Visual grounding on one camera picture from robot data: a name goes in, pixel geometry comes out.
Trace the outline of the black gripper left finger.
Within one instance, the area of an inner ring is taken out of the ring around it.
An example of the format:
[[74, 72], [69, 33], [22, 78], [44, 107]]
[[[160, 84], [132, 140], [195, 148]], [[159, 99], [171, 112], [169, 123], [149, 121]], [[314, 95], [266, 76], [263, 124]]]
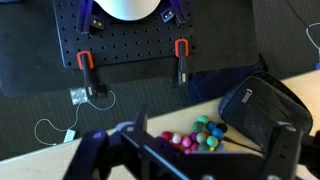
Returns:
[[119, 123], [111, 135], [105, 130], [86, 133], [63, 180], [106, 180], [119, 165], [140, 180], [187, 180], [176, 165], [183, 153], [147, 133], [147, 110], [141, 105], [134, 121]]

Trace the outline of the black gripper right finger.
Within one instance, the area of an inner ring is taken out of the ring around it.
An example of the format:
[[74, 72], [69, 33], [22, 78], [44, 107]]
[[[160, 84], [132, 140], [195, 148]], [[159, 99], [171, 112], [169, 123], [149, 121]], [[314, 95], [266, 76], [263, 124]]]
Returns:
[[320, 177], [320, 135], [304, 134], [289, 125], [273, 130], [261, 180], [295, 180], [298, 165], [304, 165], [316, 178]]

